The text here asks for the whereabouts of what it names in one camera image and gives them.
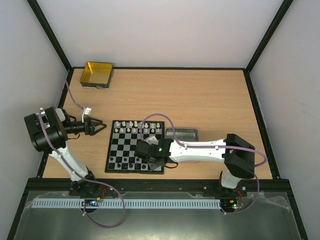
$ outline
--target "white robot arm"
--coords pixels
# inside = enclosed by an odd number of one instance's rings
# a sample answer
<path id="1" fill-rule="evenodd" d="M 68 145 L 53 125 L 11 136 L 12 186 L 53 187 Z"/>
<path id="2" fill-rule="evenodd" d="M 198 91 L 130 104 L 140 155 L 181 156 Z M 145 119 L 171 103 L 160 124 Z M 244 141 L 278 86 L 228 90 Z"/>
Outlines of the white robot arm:
<path id="1" fill-rule="evenodd" d="M 253 178 L 255 155 L 242 150 L 233 150 L 230 153 L 228 148 L 223 147 L 226 145 L 254 149 L 251 144 L 235 134 L 228 134 L 226 139 L 209 142 L 182 141 L 180 144 L 173 139 L 157 140 L 152 136 L 147 138 L 146 142 L 137 143 L 135 155 L 146 159 L 151 169 L 165 166 L 167 163 L 178 165 L 185 161 L 225 164 L 228 169 L 222 172 L 221 185 L 224 188 L 235 189 L 241 179 Z"/>

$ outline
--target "white wall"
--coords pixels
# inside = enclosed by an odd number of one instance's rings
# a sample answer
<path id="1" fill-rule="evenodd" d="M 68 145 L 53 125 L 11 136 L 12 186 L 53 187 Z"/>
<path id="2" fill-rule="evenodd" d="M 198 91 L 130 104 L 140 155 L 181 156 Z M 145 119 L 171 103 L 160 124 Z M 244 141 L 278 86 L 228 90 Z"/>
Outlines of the white wall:
<path id="1" fill-rule="evenodd" d="M 282 1 L 38 0 L 72 66 L 235 68 L 247 66 Z"/>
<path id="2" fill-rule="evenodd" d="M 282 178 L 320 235 L 320 1 L 295 0 L 251 73 Z"/>
<path id="3" fill-rule="evenodd" d="M 67 71 L 26 0 L 0 7 L 0 239 L 7 239 L 26 186 L 42 154 L 28 135 L 24 116 L 58 98 Z"/>

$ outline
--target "gray floor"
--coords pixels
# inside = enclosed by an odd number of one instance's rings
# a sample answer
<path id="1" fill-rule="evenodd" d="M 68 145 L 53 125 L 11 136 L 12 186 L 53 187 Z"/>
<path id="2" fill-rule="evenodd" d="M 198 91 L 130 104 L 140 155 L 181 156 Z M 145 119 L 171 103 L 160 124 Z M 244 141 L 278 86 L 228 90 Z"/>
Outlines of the gray floor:
<path id="1" fill-rule="evenodd" d="M 268 193 L 272 198 L 283 193 Z M 127 198 L 179 198 L 172 193 L 126 194 Z M 122 210 L 98 209 L 92 217 L 111 225 Z M 124 223 L 103 229 L 90 223 L 80 209 L 26 208 L 16 240 L 295 240 L 300 239 L 293 214 L 277 201 L 260 201 L 237 215 L 203 209 L 128 209 Z"/>

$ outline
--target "yellow tray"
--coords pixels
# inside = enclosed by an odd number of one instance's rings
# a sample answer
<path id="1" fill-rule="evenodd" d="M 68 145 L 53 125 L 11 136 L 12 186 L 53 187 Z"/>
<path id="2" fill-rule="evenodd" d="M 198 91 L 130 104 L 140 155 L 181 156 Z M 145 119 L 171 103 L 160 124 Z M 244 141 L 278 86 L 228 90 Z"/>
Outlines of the yellow tray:
<path id="1" fill-rule="evenodd" d="M 84 67 L 80 83 L 84 88 L 109 89 L 114 73 L 112 63 L 88 61 Z"/>

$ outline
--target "black cable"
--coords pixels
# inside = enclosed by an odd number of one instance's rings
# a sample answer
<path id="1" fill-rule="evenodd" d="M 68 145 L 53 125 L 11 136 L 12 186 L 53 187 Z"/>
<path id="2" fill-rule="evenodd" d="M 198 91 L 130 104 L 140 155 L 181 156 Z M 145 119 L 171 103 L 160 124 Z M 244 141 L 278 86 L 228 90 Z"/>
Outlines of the black cable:
<path id="1" fill-rule="evenodd" d="M 179 165 L 179 163 L 177 163 L 177 162 L 172 162 L 173 164 L 176 164 L 175 166 L 164 166 L 165 168 L 167 168 L 167 169 L 175 169 L 176 167 L 178 167 L 178 165 Z"/>
<path id="2" fill-rule="evenodd" d="M 70 140 L 70 139 L 78 139 L 78 138 L 80 138 L 80 133 L 77 134 L 77 137 L 71 137 L 71 138 L 68 137 L 68 140 Z"/>
<path id="3" fill-rule="evenodd" d="M 71 122 L 77 121 L 77 118 L 75 116 L 69 115 L 69 118 L 73 119 L 73 121 L 71 121 Z"/>

